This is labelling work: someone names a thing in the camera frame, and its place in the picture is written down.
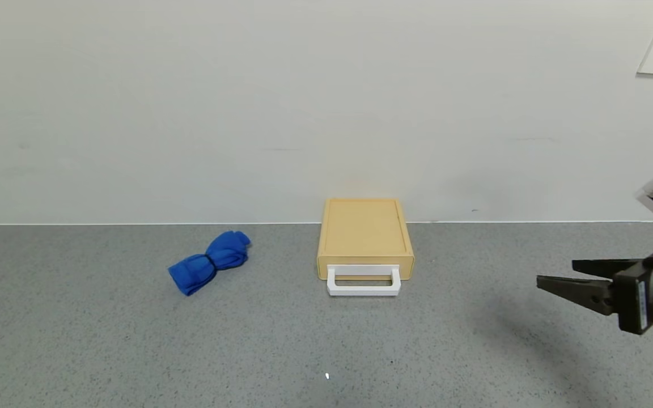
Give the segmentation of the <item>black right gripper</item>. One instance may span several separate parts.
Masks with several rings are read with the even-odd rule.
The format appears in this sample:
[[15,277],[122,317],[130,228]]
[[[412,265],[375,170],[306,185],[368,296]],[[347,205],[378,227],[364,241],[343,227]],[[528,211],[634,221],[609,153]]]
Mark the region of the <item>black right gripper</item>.
[[604,316],[616,312],[620,330],[628,333],[642,335],[653,326],[653,254],[644,259],[575,259],[571,266],[613,283],[539,275],[537,288]]

